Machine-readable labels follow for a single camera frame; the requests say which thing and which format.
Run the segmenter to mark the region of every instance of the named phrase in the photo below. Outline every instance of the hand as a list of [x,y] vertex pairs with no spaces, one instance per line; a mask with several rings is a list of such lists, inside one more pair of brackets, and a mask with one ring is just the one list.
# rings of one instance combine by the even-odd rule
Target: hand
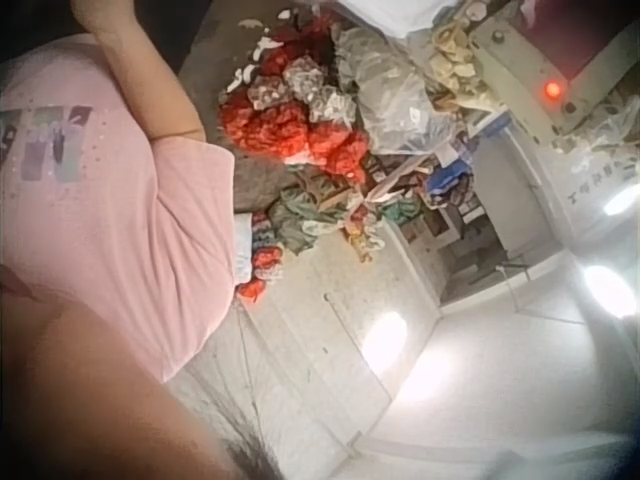
[[137,24],[135,0],[71,0],[71,10],[78,23],[96,36]]

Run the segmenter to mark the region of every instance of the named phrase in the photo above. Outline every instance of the fluorescent light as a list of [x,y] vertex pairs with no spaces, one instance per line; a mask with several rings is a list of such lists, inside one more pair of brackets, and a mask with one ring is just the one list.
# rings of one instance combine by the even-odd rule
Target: fluorescent light
[[638,301],[631,287],[613,270],[592,266],[584,270],[584,278],[591,294],[611,315],[622,318],[635,315]]
[[604,213],[609,216],[618,215],[629,209],[640,196],[640,184],[625,188],[604,206]]
[[387,313],[367,335],[362,355],[371,370],[379,375],[397,360],[406,341],[407,322],[396,312]]
[[440,352],[427,351],[402,385],[398,401],[417,403],[435,395],[451,374],[451,357]]

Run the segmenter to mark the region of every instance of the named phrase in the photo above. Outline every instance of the white fabric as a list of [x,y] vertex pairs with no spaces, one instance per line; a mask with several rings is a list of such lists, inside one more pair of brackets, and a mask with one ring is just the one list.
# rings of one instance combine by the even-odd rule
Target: white fabric
[[431,28],[438,12],[457,0],[338,0],[362,20],[388,37],[404,38]]
[[241,213],[233,217],[236,233],[236,285],[249,282],[253,275],[251,264],[252,217],[251,213]]

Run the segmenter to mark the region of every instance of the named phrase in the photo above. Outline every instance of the concrete floor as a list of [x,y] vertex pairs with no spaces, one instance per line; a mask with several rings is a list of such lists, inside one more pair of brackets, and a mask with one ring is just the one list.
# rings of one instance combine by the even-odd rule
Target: concrete floor
[[263,29],[238,25],[257,19],[267,27],[278,25],[277,14],[290,6],[287,0],[214,0],[180,72],[180,79],[195,103],[211,143],[236,154],[235,209],[253,211],[267,207],[279,191],[295,182],[273,159],[246,155],[230,144],[218,124],[218,96],[237,68],[249,63]]

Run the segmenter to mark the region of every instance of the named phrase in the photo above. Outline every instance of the clear plastic bag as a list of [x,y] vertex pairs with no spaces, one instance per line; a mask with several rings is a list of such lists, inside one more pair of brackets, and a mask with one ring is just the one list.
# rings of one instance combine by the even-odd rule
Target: clear plastic bag
[[337,42],[341,84],[358,85],[358,104],[374,154],[423,154],[451,139],[456,118],[436,112],[424,78],[385,39],[362,28]]

